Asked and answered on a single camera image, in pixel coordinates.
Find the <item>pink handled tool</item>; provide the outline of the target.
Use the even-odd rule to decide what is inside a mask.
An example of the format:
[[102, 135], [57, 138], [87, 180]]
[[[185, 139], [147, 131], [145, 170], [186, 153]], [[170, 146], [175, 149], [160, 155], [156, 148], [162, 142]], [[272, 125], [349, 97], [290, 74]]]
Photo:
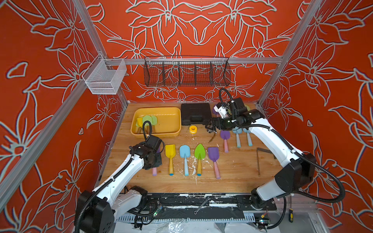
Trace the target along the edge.
[[230, 138], [230, 132], [229, 131], [220, 131], [220, 137], [223, 139], [224, 143], [224, 152], [228, 153], [229, 152], [229, 147], [228, 147], [228, 139]]

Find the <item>purple shovel blade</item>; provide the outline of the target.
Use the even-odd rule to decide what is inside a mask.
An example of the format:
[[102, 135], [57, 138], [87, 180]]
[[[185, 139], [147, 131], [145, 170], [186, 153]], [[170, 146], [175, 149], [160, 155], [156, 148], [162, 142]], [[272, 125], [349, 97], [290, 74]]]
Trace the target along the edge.
[[157, 168], [162, 165], [162, 162], [161, 162], [161, 153], [160, 153], [160, 149], [158, 149], [157, 153], [155, 154], [155, 165], [154, 167], [152, 168], [152, 174], [153, 176], [157, 176]]

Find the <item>yellow shovel yellow handle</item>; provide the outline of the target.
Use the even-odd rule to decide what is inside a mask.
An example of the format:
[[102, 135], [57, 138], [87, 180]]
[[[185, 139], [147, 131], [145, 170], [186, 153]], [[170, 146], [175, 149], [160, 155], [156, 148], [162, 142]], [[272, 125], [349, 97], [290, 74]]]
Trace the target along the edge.
[[170, 144], [165, 146], [165, 154], [166, 157], [169, 159], [169, 175], [174, 175], [174, 169], [173, 169], [173, 158], [176, 155], [176, 145]]

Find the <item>blue shovel white handle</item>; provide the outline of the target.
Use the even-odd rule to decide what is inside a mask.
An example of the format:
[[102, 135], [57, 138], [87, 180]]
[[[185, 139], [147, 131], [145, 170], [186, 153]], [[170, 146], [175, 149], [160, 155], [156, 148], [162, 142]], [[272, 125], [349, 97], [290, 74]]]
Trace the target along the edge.
[[184, 175], [189, 176], [189, 168], [187, 159], [190, 157], [190, 147], [182, 145], [179, 149], [180, 157], [184, 159]]

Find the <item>small green shovel wooden handle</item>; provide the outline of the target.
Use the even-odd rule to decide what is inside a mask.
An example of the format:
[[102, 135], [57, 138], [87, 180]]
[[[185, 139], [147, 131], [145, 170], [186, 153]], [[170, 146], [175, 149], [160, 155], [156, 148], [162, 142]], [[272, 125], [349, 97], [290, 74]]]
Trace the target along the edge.
[[194, 151], [194, 156], [197, 159], [197, 176], [202, 175], [202, 160], [206, 156], [206, 151], [203, 144], [198, 144]]

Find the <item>light green shovel blade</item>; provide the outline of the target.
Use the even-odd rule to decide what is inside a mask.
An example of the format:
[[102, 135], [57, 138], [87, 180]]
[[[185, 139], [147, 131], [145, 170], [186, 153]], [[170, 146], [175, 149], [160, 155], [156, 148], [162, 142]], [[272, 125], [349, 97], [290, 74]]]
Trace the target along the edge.
[[142, 122], [143, 122], [143, 127], [145, 127], [145, 126], [151, 127], [152, 123], [153, 123], [153, 119], [152, 119], [152, 117], [150, 115], [145, 115], [142, 118]]

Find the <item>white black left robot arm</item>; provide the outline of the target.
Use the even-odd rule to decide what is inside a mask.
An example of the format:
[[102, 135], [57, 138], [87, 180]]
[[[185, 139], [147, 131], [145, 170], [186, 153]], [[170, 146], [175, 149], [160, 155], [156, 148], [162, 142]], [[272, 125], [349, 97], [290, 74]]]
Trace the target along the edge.
[[84, 191], [78, 198], [74, 232], [112, 233], [116, 217], [138, 207], [147, 191], [143, 188], [120, 193], [140, 170], [151, 170], [162, 164], [162, 139], [153, 135], [151, 120], [143, 121], [144, 141], [130, 146], [129, 154], [115, 172], [92, 191]]

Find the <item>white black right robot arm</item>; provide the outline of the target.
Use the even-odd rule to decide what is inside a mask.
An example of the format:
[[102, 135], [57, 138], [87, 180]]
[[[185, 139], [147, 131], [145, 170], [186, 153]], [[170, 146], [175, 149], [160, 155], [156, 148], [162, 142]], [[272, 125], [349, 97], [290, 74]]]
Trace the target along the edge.
[[[219, 90], [219, 95], [223, 92], [227, 94], [229, 101], [217, 104], [215, 111], [219, 117], [213, 117], [206, 125], [208, 132], [231, 131], [236, 127], [247, 129], [264, 143], [282, 166], [274, 178], [252, 190], [250, 202], [254, 209], [260, 210], [272, 198], [284, 198], [290, 194], [300, 194], [323, 203], [338, 203], [344, 199], [345, 188], [341, 181], [318, 165], [314, 155], [304, 154], [290, 144], [260, 111], [248, 110], [241, 98], [234, 99], [225, 88]], [[337, 184], [339, 194], [335, 198], [320, 198], [299, 190], [313, 181], [315, 170], [325, 173]]]

